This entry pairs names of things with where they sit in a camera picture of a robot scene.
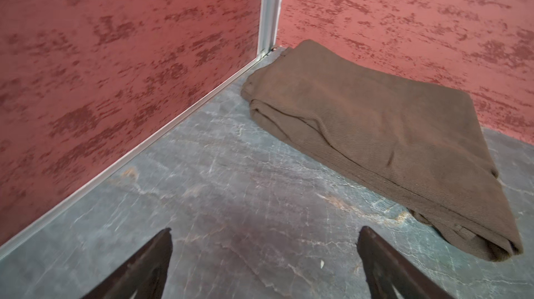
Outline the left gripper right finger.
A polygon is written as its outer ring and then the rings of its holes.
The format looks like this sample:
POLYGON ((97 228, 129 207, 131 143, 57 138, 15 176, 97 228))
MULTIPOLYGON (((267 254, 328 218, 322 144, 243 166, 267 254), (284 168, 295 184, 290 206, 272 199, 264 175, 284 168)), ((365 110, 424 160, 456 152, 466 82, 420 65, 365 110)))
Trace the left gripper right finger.
POLYGON ((360 230, 357 251, 372 299, 398 294, 403 298, 451 297, 369 226, 360 230))

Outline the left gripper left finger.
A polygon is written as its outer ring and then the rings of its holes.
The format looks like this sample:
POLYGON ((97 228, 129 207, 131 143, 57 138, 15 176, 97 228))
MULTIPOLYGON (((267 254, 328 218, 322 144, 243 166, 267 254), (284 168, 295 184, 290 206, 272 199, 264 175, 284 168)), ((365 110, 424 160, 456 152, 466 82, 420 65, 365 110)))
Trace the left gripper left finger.
POLYGON ((173 245, 171 229, 153 236, 84 298, 161 298, 173 245))

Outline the brown trousers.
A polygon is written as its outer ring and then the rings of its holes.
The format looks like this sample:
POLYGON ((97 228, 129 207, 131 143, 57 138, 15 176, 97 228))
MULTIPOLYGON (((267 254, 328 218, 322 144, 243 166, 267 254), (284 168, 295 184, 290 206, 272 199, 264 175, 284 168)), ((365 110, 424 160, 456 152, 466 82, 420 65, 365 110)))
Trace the brown trousers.
POLYGON ((487 261, 523 253, 464 91, 374 71, 306 40, 255 71, 241 94, 262 129, 407 208, 456 248, 487 261))

